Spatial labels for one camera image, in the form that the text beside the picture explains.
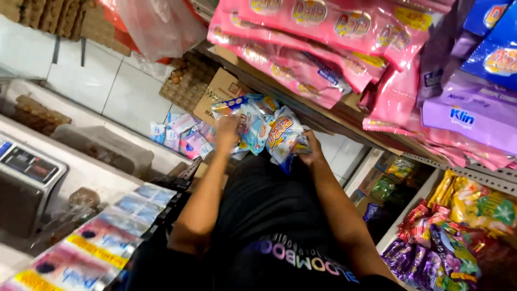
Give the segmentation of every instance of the floor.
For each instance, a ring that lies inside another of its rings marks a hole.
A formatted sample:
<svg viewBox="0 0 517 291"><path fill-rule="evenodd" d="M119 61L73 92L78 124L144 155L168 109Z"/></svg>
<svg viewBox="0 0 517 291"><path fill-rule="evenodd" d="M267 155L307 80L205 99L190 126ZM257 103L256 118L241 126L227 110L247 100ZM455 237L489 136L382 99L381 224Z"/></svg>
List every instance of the floor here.
<svg viewBox="0 0 517 291"><path fill-rule="evenodd" d="M0 77L47 79L47 87L144 136L149 123L163 123L168 112L184 113L158 95L172 71L149 73L134 57L87 41L81 67L81 43L62 40L52 64L55 36L13 23L0 15ZM342 135L316 133L326 160L341 185L352 175L366 148Z"/></svg>

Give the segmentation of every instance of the person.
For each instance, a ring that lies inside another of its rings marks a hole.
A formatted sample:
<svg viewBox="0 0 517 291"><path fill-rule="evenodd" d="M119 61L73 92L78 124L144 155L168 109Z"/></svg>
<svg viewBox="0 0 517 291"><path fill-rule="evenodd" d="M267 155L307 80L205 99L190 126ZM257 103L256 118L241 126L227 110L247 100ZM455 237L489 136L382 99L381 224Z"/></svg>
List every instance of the person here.
<svg viewBox="0 0 517 291"><path fill-rule="evenodd" d="M221 191L239 118L216 125L216 153L166 248L137 255L126 290L404 290L335 179L312 131L287 175L264 150Z"/></svg>

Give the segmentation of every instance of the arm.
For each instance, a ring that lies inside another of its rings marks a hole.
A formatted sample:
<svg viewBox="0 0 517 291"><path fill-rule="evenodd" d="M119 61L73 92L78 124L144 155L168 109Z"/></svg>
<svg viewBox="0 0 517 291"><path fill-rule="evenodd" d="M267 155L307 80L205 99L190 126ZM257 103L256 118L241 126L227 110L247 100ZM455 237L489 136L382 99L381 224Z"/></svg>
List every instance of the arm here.
<svg viewBox="0 0 517 291"><path fill-rule="evenodd" d="M350 259L354 274L359 279L378 274L395 281L379 256L362 217L335 179L314 133L310 130L304 135L307 136L313 153L301 155L300 158L311 169L317 196L330 229Z"/></svg>
<svg viewBox="0 0 517 291"><path fill-rule="evenodd" d="M222 117L218 120L214 159L176 220L169 238L169 249L198 258L203 255L217 220L224 170L231 148L238 141L236 130L237 118Z"/></svg>

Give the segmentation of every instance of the digital scale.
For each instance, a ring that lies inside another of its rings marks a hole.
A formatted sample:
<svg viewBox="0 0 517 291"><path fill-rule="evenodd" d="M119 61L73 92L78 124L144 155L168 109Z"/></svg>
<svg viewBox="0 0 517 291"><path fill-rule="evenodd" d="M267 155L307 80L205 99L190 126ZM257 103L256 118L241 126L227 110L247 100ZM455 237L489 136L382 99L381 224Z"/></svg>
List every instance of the digital scale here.
<svg viewBox="0 0 517 291"><path fill-rule="evenodd" d="M66 164L0 133L0 228L31 237Z"/></svg>

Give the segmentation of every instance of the hand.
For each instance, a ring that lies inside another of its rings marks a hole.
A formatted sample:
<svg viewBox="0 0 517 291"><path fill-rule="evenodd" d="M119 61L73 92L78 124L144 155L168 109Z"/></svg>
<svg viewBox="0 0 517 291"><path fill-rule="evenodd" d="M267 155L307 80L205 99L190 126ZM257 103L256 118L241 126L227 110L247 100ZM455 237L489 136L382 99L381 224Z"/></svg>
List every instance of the hand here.
<svg viewBox="0 0 517 291"><path fill-rule="evenodd" d="M312 150L311 154L299 154L300 159L307 165L311 166L312 163L317 159L325 160L323 157L322 145L320 141L314 135L312 130L306 130L303 132L303 135L307 137L307 142L309 143L309 147Z"/></svg>
<svg viewBox="0 0 517 291"><path fill-rule="evenodd" d="M222 116L216 122L216 150L217 152L230 154L232 148L239 142L237 116Z"/></svg>

